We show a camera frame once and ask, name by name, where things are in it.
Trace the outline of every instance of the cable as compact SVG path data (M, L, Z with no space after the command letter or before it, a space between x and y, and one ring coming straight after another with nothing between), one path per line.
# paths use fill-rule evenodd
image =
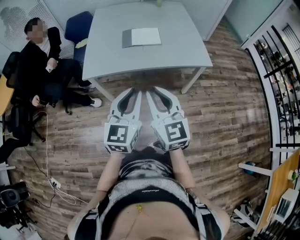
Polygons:
M38 168L38 170L43 174L43 175L45 175L46 176L46 178L48 178L47 177L47 175L46 175L46 173L44 173L40 168L39 168L39 166L38 166L38 164L37 164L37 162L35 161L35 159L32 157L32 155L27 151L27 149L24 147L24 149L26 150L26 152L27 152L27 154L32 158L32 160L34 161L34 163L36 164L36 166L37 166L37 168Z
M65 192L61 191L61 190L57 187L57 185L54 186L53 183L51 183L51 180L50 180L50 178L49 178L49 170L48 170L48 114L47 114L47 112L45 112L45 111L39 111L37 114L35 114L35 115L33 116L33 118L34 118L35 116L37 116L39 113L46 113L46 116L47 116L47 128L46 128L46 168L47 168L47 174L44 173L44 172L38 167L38 164L37 164L37 162L35 161L35 159L32 157L32 155L31 155L31 154L27 151L27 149L24 147L25 150L26 150L26 152L27 152L28 155L33 159L33 161L35 162L35 164L36 164L37 168L39 169L39 171L42 172L42 173L45 175L45 177L47 178L47 180L48 180L48 182L49 182L51 188L54 190L54 196L52 197L52 199L53 199L53 198L55 197L55 195L57 194L58 196L61 197L62 200L66 201L67 203L69 203L69 204L71 204L71 205L76 205L76 199L78 199L78 200L80 200L80 201L82 201L82 202L88 204L87 202L85 202L84 200L81 200L81 199L78 198L78 197L75 197L75 196L73 196L73 195L71 195L71 194L68 194L68 193L65 193ZM71 197L75 202L74 202L74 203L69 202L68 200L64 199L64 198L60 195L60 193L61 193L61 194L65 194L65 195ZM43 206L47 207L47 208L51 208L52 199L50 200L50 206L49 206L49 207L48 207L48 206L45 206L45 205L42 204L41 202L40 202L40 203L41 203Z
M7 135L10 135L10 134L12 134L13 132L11 132L11 133L8 133L8 134L2 134L2 136L7 136Z
M38 199L33 198L32 200L35 201L38 204L42 204L46 208L51 208L52 200L53 200L53 198L55 198L55 195L56 195L56 191L54 190L54 195L53 195L53 197L50 200L50 206L46 206L46 205L42 204L42 202L39 201Z

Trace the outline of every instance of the smartphone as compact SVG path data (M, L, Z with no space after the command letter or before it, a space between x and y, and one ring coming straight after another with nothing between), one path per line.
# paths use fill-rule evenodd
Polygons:
M47 70L48 73L50 73L50 72L52 72L53 68L49 64L49 65L46 66L46 70Z
M40 100L39 103L40 103L41 105L44 105L44 106L47 105L47 102L45 102L45 101L43 101L43 100Z

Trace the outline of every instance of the white sneaker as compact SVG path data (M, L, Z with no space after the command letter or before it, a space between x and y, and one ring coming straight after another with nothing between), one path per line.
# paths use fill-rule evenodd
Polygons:
M101 105L102 105L101 99L99 99L99 98L91 98L91 99L92 99L92 103L90 104L91 106L93 106L93 107L101 107Z

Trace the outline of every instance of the hand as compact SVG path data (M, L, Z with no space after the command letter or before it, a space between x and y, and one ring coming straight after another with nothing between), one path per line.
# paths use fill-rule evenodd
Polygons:
M35 107L37 107L39 105L39 96L35 95L33 100L32 100L32 105L34 105Z
M50 58L47 62L47 66L50 65L52 69L55 69L57 67L57 60L54 58Z

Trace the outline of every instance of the black jacket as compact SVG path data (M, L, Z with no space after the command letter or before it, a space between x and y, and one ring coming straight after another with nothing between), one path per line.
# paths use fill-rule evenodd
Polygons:
M46 70L50 58L59 60L60 57L60 31L53 27L48 29L50 42L49 56L35 43L29 42L20 52L16 70L16 88L30 100L39 95L42 87L49 81Z

